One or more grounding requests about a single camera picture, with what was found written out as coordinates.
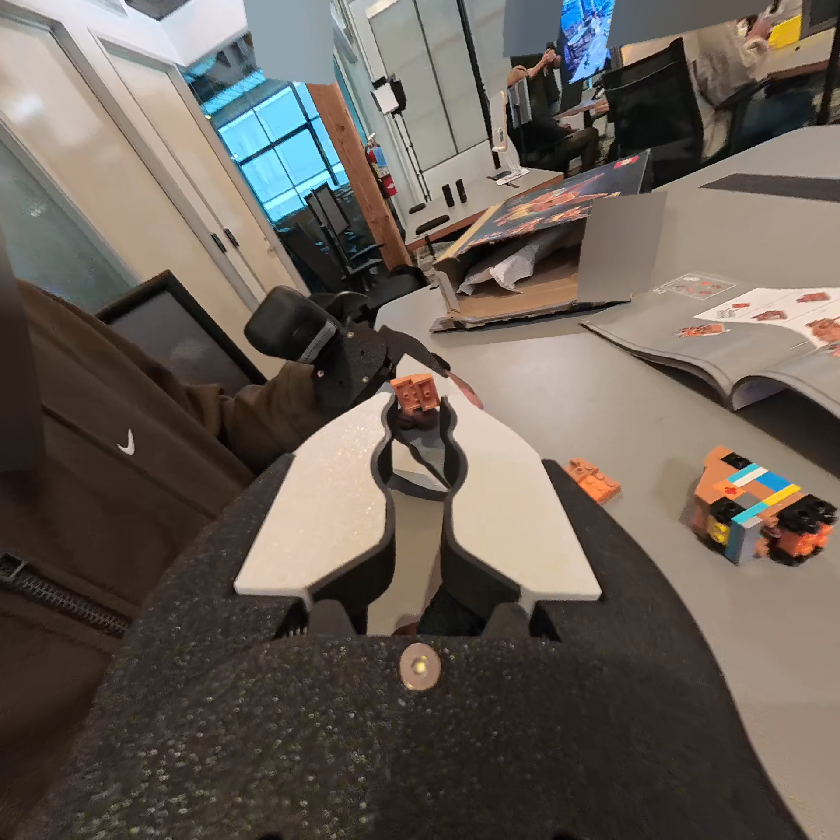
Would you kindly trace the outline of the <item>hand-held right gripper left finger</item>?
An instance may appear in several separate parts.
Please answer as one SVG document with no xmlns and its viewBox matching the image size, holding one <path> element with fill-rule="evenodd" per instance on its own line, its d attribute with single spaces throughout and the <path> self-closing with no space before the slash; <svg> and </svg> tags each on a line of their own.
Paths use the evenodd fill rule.
<svg viewBox="0 0 840 840">
<path fill-rule="evenodd" d="M 313 599 L 386 539 L 389 500 L 375 467 L 392 439 L 394 402 L 375 393 L 295 451 L 235 578 L 237 594 Z"/>
</svg>

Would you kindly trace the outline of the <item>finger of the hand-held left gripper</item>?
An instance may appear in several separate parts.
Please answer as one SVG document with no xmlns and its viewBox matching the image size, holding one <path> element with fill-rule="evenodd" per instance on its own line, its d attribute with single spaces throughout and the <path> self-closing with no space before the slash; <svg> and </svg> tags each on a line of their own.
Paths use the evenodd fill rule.
<svg viewBox="0 0 840 840">
<path fill-rule="evenodd" d="M 438 427 L 397 428 L 394 433 L 394 488 L 419 498 L 444 501 L 445 444 Z"/>
<path fill-rule="evenodd" d="M 405 354 L 396 364 L 394 379 L 425 374 L 435 375 L 441 380 L 447 380 L 450 378 L 450 369 L 446 360 L 435 354 L 431 354 L 428 358 L 423 357 L 421 360 Z"/>
</svg>

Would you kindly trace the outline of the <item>orange brick plate assembly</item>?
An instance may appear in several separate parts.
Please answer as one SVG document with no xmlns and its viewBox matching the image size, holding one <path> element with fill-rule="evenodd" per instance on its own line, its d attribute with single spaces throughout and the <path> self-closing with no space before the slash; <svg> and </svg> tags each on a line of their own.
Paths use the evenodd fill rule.
<svg viewBox="0 0 840 840">
<path fill-rule="evenodd" d="M 389 385 L 405 413 L 428 413 L 440 406 L 438 389 L 431 373 L 400 376 L 390 380 Z"/>
</svg>

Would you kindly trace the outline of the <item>multicoloured brick model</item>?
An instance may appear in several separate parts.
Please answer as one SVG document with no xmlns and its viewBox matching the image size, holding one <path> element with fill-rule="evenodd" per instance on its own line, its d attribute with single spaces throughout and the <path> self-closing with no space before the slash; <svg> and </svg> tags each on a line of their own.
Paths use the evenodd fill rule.
<svg viewBox="0 0 840 840">
<path fill-rule="evenodd" d="M 838 524 L 834 504 L 725 446 L 704 458 L 686 515 L 698 540 L 737 566 L 802 566 L 825 550 Z"/>
</svg>

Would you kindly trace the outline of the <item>person's left forearm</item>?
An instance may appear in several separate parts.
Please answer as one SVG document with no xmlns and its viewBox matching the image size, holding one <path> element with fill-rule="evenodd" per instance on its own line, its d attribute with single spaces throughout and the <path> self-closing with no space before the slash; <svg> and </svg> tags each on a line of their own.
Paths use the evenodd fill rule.
<svg viewBox="0 0 840 840">
<path fill-rule="evenodd" d="M 319 400 L 309 364 L 287 362 L 265 385 L 248 385 L 221 403 L 220 438 L 255 475 L 293 453 L 335 413 Z"/>
</svg>

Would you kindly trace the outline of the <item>white desk stand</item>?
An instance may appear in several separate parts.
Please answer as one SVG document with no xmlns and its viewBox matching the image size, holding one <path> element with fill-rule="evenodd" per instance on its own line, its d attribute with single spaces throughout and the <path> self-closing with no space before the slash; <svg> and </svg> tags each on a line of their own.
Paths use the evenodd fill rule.
<svg viewBox="0 0 840 840">
<path fill-rule="evenodd" d="M 490 179 L 500 186 L 518 183 L 530 170 L 519 160 L 508 130 L 508 94 L 499 91 L 490 99 L 491 151 L 499 158 L 499 172 Z"/>
</svg>

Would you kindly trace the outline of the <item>orange and grey brick assembly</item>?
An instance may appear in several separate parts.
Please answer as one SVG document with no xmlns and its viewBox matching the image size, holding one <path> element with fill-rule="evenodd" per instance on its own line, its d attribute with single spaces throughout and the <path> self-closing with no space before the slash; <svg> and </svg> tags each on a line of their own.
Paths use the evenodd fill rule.
<svg viewBox="0 0 840 840">
<path fill-rule="evenodd" d="M 600 506 L 616 498 L 622 491 L 622 486 L 616 480 L 585 458 L 572 458 L 563 469 L 577 487 Z"/>
</svg>

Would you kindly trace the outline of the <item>white patterned paper bag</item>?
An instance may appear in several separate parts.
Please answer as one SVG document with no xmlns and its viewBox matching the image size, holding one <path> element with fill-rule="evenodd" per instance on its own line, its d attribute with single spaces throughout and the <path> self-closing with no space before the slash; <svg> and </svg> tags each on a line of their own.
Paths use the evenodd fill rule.
<svg viewBox="0 0 840 840">
<path fill-rule="evenodd" d="M 559 250 L 578 246 L 582 236 L 552 229 L 494 247 L 488 256 L 467 269 L 458 293 L 471 296 L 480 284 L 490 280 L 504 291 L 516 292 L 519 281 L 530 278 L 541 260 Z"/>
</svg>

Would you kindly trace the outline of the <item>red fire extinguisher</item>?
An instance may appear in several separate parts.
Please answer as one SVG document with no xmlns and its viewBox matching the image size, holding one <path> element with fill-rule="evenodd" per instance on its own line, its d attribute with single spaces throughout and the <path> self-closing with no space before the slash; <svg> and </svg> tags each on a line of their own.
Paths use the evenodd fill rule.
<svg viewBox="0 0 840 840">
<path fill-rule="evenodd" d="M 397 195 L 396 184 L 394 183 L 391 171 L 386 163 L 382 147 L 376 139 L 375 133 L 370 133 L 364 145 L 366 160 L 377 179 L 383 194 L 388 198 Z"/>
</svg>

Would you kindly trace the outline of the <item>person's brown jacket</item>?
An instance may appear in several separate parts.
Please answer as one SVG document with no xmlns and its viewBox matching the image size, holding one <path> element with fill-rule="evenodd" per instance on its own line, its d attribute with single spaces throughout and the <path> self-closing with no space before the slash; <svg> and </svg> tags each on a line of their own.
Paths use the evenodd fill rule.
<svg viewBox="0 0 840 840">
<path fill-rule="evenodd" d="M 235 396 L 16 286 L 45 458 L 2 472 L 2 838 L 66 760 L 144 598 L 256 476 L 220 437 Z"/>
</svg>

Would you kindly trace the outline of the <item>window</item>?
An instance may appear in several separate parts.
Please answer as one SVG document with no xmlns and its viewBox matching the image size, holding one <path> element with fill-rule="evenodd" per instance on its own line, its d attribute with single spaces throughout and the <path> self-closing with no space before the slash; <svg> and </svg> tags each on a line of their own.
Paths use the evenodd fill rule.
<svg viewBox="0 0 840 840">
<path fill-rule="evenodd" d="M 184 72 L 205 118 L 273 224 L 317 187 L 349 183 L 307 87 L 248 70 L 233 83 Z"/>
</svg>

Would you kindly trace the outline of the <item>brick instruction booklet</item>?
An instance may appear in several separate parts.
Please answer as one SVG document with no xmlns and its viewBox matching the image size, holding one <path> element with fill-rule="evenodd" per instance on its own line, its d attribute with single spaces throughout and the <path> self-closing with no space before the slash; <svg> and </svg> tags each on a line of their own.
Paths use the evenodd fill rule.
<svg viewBox="0 0 840 840">
<path fill-rule="evenodd" d="M 646 361 L 704 380 L 732 410 L 782 391 L 839 418 L 839 288 L 686 274 L 582 322 Z"/>
</svg>

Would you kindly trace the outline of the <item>light panel on stand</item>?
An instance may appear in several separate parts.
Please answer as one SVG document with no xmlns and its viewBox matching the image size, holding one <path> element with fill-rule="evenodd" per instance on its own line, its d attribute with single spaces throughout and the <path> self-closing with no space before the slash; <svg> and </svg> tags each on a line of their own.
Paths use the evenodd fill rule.
<svg viewBox="0 0 840 840">
<path fill-rule="evenodd" d="M 374 80 L 372 84 L 372 96 L 376 106 L 382 114 L 391 118 L 396 135 L 402 143 L 411 171 L 423 195 L 423 200 L 425 203 L 429 203 L 432 200 L 431 192 L 428 189 L 424 172 L 419 164 L 417 153 L 404 118 L 406 94 L 403 83 L 395 75 L 390 75 L 388 77 L 380 77 Z"/>
</svg>

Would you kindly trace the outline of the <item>white double door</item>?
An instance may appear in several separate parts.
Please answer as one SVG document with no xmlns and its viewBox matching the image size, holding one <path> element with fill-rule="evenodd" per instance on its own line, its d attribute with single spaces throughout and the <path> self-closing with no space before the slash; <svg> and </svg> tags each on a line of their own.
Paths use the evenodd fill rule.
<svg viewBox="0 0 840 840">
<path fill-rule="evenodd" d="M 168 59 L 2 2 L 2 135 L 134 280 L 172 270 L 235 321 L 306 290 Z"/>
</svg>

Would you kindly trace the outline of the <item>wooden post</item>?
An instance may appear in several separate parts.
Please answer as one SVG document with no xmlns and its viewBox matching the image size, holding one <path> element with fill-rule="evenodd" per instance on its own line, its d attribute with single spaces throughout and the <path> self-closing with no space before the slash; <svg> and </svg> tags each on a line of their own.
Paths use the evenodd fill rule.
<svg viewBox="0 0 840 840">
<path fill-rule="evenodd" d="M 386 267 L 394 270 L 411 265 L 412 258 L 367 160 L 364 143 L 355 128 L 338 83 L 308 83 L 306 87 L 343 164 L 364 219 L 375 241 L 382 246 Z"/>
</svg>

